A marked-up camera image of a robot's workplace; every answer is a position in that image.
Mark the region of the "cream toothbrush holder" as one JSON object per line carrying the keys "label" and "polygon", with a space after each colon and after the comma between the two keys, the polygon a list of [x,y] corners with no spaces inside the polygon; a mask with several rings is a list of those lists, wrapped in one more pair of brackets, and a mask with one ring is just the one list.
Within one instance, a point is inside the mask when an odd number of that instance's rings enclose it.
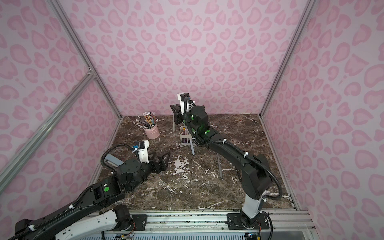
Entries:
{"label": "cream toothbrush holder", "polygon": [[182,146],[191,146],[191,145],[196,146],[196,144],[194,144],[192,142],[192,136],[190,135],[187,127],[185,127],[185,126],[180,127],[179,137],[180,137],[180,141],[181,141]]}

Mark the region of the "grey blue toothbrush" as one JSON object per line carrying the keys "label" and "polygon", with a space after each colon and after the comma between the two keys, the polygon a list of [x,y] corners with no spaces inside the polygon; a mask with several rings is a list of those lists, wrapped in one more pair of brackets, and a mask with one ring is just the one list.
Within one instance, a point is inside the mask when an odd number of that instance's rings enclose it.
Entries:
{"label": "grey blue toothbrush", "polygon": [[194,147],[194,143],[192,141],[190,141],[190,146],[191,146],[192,155],[194,156],[195,155],[195,147]]}

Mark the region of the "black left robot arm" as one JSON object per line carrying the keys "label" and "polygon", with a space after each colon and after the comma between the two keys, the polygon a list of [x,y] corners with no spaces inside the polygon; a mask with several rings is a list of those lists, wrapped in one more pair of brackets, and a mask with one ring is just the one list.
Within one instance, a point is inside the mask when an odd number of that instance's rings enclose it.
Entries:
{"label": "black left robot arm", "polygon": [[125,198],[144,183],[151,174],[167,170],[170,152],[152,153],[141,162],[136,146],[123,144],[135,158],[119,165],[112,176],[86,187],[71,203],[37,220],[22,219],[16,223],[13,240],[79,240],[97,232],[135,231],[136,224],[126,206],[118,205],[98,217],[88,215],[101,211]]}

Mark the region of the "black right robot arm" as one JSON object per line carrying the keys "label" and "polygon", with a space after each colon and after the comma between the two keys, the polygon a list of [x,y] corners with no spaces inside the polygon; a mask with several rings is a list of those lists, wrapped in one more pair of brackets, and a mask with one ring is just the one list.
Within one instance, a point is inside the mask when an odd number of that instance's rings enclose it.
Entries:
{"label": "black right robot arm", "polygon": [[252,156],[228,141],[210,125],[205,107],[196,105],[188,93],[178,94],[177,98],[179,103],[171,105],[174,123],[185,125],[196,146],[215,152],[238,170],[246,194],[240,211],[241,225],[246,229],[253,228],[263,214],[264,202],[277,201],[283,196],[282,185],[271,171],[267,158],[262,154]]}

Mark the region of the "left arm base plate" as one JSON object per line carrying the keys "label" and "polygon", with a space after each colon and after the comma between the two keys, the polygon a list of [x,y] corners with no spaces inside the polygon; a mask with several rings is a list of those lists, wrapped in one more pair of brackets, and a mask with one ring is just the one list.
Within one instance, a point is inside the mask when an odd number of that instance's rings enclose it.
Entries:
{"label": "left arm base plate", "polygon": [[123,228],[121,231],[130,232],[132,230],[143,232],[146,229],[148,215],[144,214],[134,214],[130,215],[131,219],[127,223],[123,223]]}

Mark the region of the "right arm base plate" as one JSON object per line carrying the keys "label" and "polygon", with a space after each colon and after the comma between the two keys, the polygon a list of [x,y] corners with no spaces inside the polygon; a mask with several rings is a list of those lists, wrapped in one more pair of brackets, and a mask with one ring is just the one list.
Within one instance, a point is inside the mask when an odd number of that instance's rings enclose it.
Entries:
{"label": "right arm base plate", "polygon": [[225,222],[229,230],[269,230],[270,223],[266,215],[258,214],[255,218],[250,219],[243,213],[227,214]]}

